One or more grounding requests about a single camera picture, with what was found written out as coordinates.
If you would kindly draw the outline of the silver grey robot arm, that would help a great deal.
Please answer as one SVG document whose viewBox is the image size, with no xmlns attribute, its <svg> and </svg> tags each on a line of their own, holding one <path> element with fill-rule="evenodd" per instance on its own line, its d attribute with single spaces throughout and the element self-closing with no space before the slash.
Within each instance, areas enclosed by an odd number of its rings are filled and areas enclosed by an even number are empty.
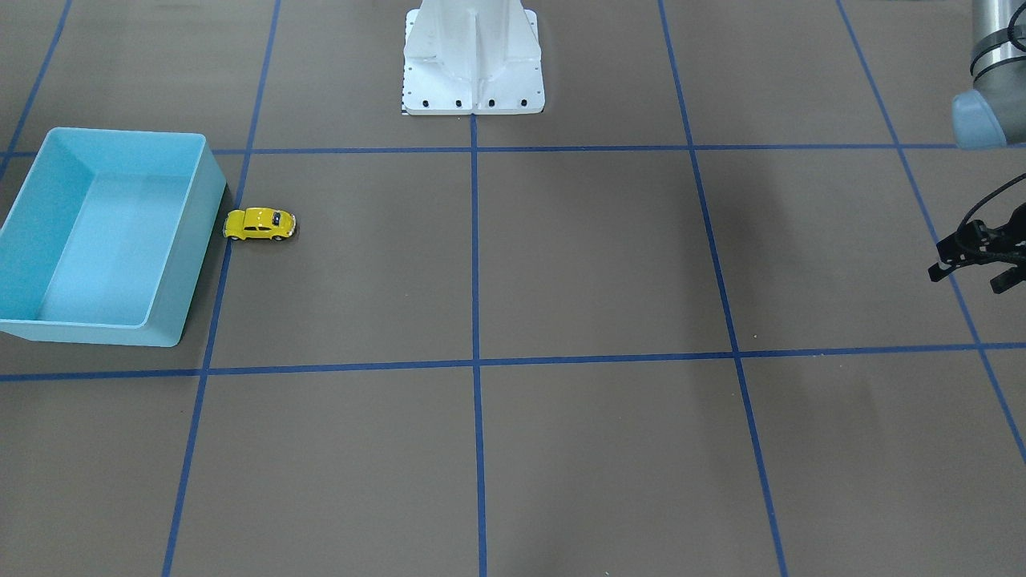
<svg viewBox="0 0 1026 577">
<path fill-rule="evenodd" d="M 954 97 L 951 105 L 952 128 L 961 150 L 997 149 L 1025 141 L 1024 10 L 1022 1 L 972 3 L 972 89 Z M 968 209 L 952 234 L 935 244 L 938 260 L 928 268 L 931 281 L 942 281 L 970 266 L 1003 264 L 1007 270 L 991 279 L 991 291 L 1005 293 L 1024 283 L 1024 205 L 996 227 L 976 216 L 1023 182 L 1024 175 L 1018 175 L 988 193 Z"/>
</svg>

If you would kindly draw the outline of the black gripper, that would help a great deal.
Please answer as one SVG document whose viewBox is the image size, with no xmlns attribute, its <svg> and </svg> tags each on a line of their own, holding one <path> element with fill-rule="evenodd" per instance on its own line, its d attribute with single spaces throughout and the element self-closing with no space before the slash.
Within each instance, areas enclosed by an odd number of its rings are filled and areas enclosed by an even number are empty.
<svg viewBox="0 0 1026 577">
<path fill-rule="evenodd" d="M 960 224 L 954 234 L 955 244 L 937 244 L 937 260 L 928 267 L 928 278 L 934 284 L 949 277 L 955 270 L 971 265 L 1005 263 L 1003 273 L 990 279 L 993 293 L 1000 295 L 1025 281 L 1023 220 L 1009 220 L 1003 226 L 989 228 L 982 220 Z"/>
</svg>

